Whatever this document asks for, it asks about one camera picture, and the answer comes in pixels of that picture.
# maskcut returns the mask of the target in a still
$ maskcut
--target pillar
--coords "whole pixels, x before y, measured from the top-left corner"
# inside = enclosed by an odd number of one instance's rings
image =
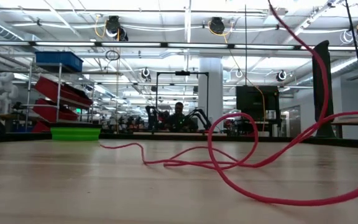
[[[223,115],[223,66],[221,58],[200,58],[199,72],[209,72],[209,92],[207,93],[206,75],[198,76],[198,108],[207,114],[208,95],[208,119],[214,123]],[[204,129],[198,121],[199,129]],[[214,131],[223,130],[223,123],[217,125]]]

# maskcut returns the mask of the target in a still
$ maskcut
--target wooden surface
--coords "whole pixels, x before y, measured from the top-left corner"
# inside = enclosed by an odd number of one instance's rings
[[[358,118],[343,118],[336,119],[331,124],[340,124],[340,125],[358,125]]]
[[[150,160],[204,144],[140,143]],[[251,143],[215,146],[243,157]],[[283,146],[260,144],[250,161]],[[182,157],[207,158],[205,149]],[[325,198],[358,187],[358,149],[301,144],[267,167],[227,173],[257,194]],[[0,143],[0,223],[358,223],[358,198],[325,207],[269,205],[235,192],[212,170],[144,166],[136,147],[108,151],[98,142],[5,142]]]

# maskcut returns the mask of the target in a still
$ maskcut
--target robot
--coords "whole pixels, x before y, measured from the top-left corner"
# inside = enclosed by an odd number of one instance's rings
[[[0,114],[9,114],[11,112],[12,100],[19,95],[17,86],[13,85],[12,80],[15,78],[13,73],[2,73],[0,75]]]

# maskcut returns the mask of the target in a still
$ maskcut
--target red cable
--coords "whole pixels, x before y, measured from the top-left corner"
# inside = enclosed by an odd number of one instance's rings
[[[225,152],[220,151],[219,149],[215,149],[212,147],[212,132],[208,133],[208,146],[200,146],[200,147],[192,147],[190,149],[187,149],[169,159],[162,159],[159,161],[146,161],[145,160],[145,156],[144,156],[144,148],[138,144],[138,143],[131,143],[131,144],[126,144],[123,146],[118,146],[118,147],[107,147],[107,146],[102,146],[106,149],[120,149],[120,148],[124,148],[124,147],[128,147],[128,146],[139,146],[140,150],[141,150],[141,155],[142,155],[142,161],[144,164],[148,165],[148,164],[158,164],[158,163],[163,163],[164,166],[184,166],[184,165],[192,165],[192,166],[199,166],[199,167],[204,167],[207,169],[213,169],[216,170],[218,172],[218,174],[222,177],[222,180],[225,181],[225,183],[227,183],[227,185],[229,185],[230,187],[232,187],[234,190],[238,191],[240,194],[245,195],[247,197],[253,198],[255,200],[261,201],[261,202],[265,202],[265,203],[276,203],[276,204],[282,204],[282,205],[294,205],[294,206],[321,206],[321,205],[330,205],[330,204],[334,204],[334,203],[340,203],[340,202],[345,202],[351,199],[354,199],[356,197],[358,197],[358,189],[355,189],[351,192],[348,192],[346,194],[343,195],[339,195],[339,196],[335,196],[335,197],[331,197],[331,198],[325,198],[325,199],[317,199],[317,200],[289,200],[289,199],[282,199],[282,198],[271,198],[271,197],[264,197],[261,195],[257,195],[257,194],[253,194],[252,192],[246,191],[244,189],[242,189],[241,187],[239,187],[238,185],[236,185],[233,181],[231,181],[224,173],[224,170],[226,169],[230,169],[236,166],[239,167],[253,167],[253,168],[258,168],[258,167],[263,167],[266,166],[267,164],[272,163],[273,161],[275,161],[278,157],[280,157],[285,151],[287,151],[289,148],[291,148],[292,146],[294,146],[295,144],[298,144],[299,142],[302,142],[303,140],[305,140],[306,138],[310,137],[322,124],[340,117],[340,116],[348,116],[348,115],[355,115],[358,114],[358,111],[354,111],[354,112],[345,112],[345,113],[339,113],[339,114],[333,114],[331,116],[328,116],[326,118],[324,118],[324,115],[326,114],[326,110],[328,108],[328,98],[329,98],[329,90],[328,90],[328,79],[327,79],[327,72],[326,72],[326,67],[325,64],[323,62],[323,60],[321,59],[321,57],[311,48],[309,48],[299,37],[297,37],[292,31],[291,29],[281,20],[281,18],[279,18],[277,16],[277,13],[275,12],[273,6],[270,3],[270,0],[268,0],[269,6],[270,6],[270,10],[273,13],[273,15],[276,17],[276,19],[281,23],[282,26],[284,26],[284,28],[286,28],[287,31],[289,31],[289,33],[291,34],[291,36],[297,40],[302,46],[306,47],[306,49],[311,52],[311,54],[315,57],[316,61],[318,62],[320,69],[321,69],[321,75],[323,78],[323,86],[324,86],[324,103],[323,103],[323,109],[322,109],[322,113],[319,117],[319,121],[317,123],[315,123],[314,125],[312,125],[311,127],[309,127],[308,129],[306,129],[305,131],[303,131],[300,135],[298,135],[294,140],[292,140],[286,147],[284,147],[281,151],[276,152],[274,155],[260,161],[257,162],[255,164],[246,164],[245,161],[248,160],[248,158],[251,157],[251,155],[255,152],[257,145],[258,145],[258,131],[257,131],[257,127],[255,124],[255,121],[252,119],[251,116],[249,116],[248,114],[245,113],[236,113],[236,114],[228,114],[225,115],[221,118],[219,118],[217,121],[215,121],[210,130],[214,130],[215,127],[223,120],[227,119],[227,118],[231,118],[231,117],[235,117],[235,116],[242,116],[245,117],[247,119],[249,119],[253,129],[254,129],[254,133],[255,133],[255,143],[252,146],[251,151],[248,153],[247,156],[245,156],[245,158],[241,159],[241,160],[237,160],[233,157],[231,157],[229,154],[226,154]],[[210,156],[210,161],[181,161],[181,160],[177,160],[176,158],[179,157],[180,155],[195,150],[195,149],[208,149],[209,152],[209,156]],[[229,161],[217,161],[214,155],[214,151],[226,156],[227,158],[229,158],[230,160],[232,160],[233,162],[229,162]]]

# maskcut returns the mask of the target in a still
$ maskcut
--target black monitor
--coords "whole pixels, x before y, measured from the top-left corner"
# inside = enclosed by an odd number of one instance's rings
[[[314,51],[321,57],[323,60],[327,79],[328,79],[328,108],[324,117],[334,114],[334,106],[333,106],[333,89],[331,82],[331,59],[328,51],[329,41],[325,40],[314,47]],[[323,109],[324,103],[324,85],[323,85],[323,76],[321,75],[321,68],[317,63],[316,58],[313,56],[313,94],[314,94],[314,119],[316,121],[319,120],[321,110]],[[324,138],[334,138],[335,134],[333,128],[331,126],[331,122],[327,122],[317,130],[316,137],[324,137]]]
[[[265,98],[265,110],[276,111],[276,118],[279,116],[278,88],[277,86],[258,86]],[[263,112],[262,94],[254,86],[236,87],[237,110],[251,115],[255,120],[262,120],[265,116]]]

